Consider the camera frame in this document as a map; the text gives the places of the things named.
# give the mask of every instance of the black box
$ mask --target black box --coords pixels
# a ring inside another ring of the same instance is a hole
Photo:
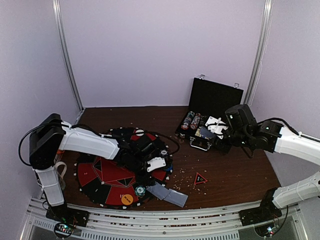
[[[195,130],[190,127],[187,130],[184,130],[181,128],[181,125],[189,111],[192,111],[195,114],[200,113],[201,116],[212,116],[216,119],[221,118],[221,120],[226,123],[227,117],[225,116],[225,111],[234,105],[240,104],[243,93],[244,91],[239,88],[194,78],[188,111],[185,113],[185,116],[175,131],[176,136],[189,139],[191,147],[204,151],[208,151],[213,142],[218,146],[220,144],[220,138],[217,136],[208,140],[195,135],[198,127]],[[218,149],[227,153],[230,150],[230,147],[231,146],[221,145]]]

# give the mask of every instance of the wooden table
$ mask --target wooden table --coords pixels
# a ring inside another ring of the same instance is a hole
[[[187,112],[184,106],[148,106],[87,108],[80,123],[87,124],[99,133],[118,127],[139,127],[175,137],[175,130]],[[164,141],[171,149],[175,145]],[[266,190],[279,187],[277,176],[262,150],[256,150],[253,158],[248,158],[240,148],[233,147],[229,154],[211,149],[208,152],[189,146],[189,141],[180,141],[181,149],[173,156],[173,173],[168,188],[187,194],[188,200],[183,209],[212,208],[261,200]],[[91,202],[79,191],[73,175],[74,163],[79,156],[67,151],[62,160],[68,171],[64,177],[64,191],[67,203],[87,207],[100,206]],[[194,186],[196,173],[208,179],[207,183]],[[181,210],[171,203],[150,200],[135,211]]]

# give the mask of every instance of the black briefcase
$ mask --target black briefcase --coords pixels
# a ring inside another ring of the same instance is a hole
[[[181,119],[175,135],[188,139],[193,148],[208,151],[213,146],[222,152],[229,152],[231,146],[223,144],[217,135],[207,129],[205,123],[210,117],[221,118],[221,121],[226,123],[225,111],[240,104],[243,93],[244,91],[237,87],[194,78],[188,111]]]

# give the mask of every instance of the green poker chip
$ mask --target green poker chip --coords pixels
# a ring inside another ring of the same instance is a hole
[[[135,195],[137,195],[138,197],[142,197],[145,195],[146,189],[143,186],[137,186],[134,192],[135,192]]]

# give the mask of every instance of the red and black game mat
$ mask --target red and black game mat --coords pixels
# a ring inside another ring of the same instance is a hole
[[[124,136],[130,143],[137,141],[140,135],[131,135],[138,128],[117,128],[111,130],[112,135]],[[168,146],[156,135],[146,133],[152,141],[155,149],[148,153],[151,158],[159,157],[162,150],[168,151]],[[168,174],[172,172],[172,160],[170,156],[165,159],[167,165],[158,168],[151,173],[160,184],[166,184]],[[125,167],[117,166],[117,159],[107,160],[100,156],[82,153],[77,159],[76,176],[79,182],[80,191],[89,199],[101,207],[111,209],[126,209],[137,207],[146,203],[153,196],[146,191],[147,186],[136,182],[135,174]]]

